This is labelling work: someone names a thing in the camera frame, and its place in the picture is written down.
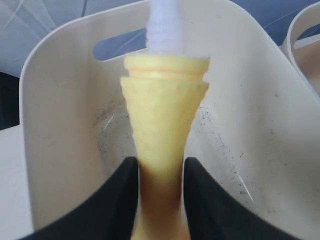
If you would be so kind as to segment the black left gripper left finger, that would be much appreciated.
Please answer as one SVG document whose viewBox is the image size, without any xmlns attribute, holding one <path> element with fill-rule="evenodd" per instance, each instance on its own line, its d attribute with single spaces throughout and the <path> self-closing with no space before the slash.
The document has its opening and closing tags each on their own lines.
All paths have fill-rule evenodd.
<svg viewBox="0 0 320 240">
<path fill-rule="evenodd" d="M 129 240 L 138 206 L 138 162 L 126 157 L 80 206 L 26 240 Z"/>
</svg>

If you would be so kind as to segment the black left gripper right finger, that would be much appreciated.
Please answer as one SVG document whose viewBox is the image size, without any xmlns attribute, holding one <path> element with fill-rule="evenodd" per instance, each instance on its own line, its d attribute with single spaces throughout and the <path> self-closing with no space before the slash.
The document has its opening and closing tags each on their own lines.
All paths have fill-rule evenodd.
<svg viewBox="0 0 320 240">
<path fill-rule="evenodd" d="M 320 159 L 242 158 L 223 181 L 189 157 L 183 201 L 193 240 L 317 240 Z"/>
</svg>

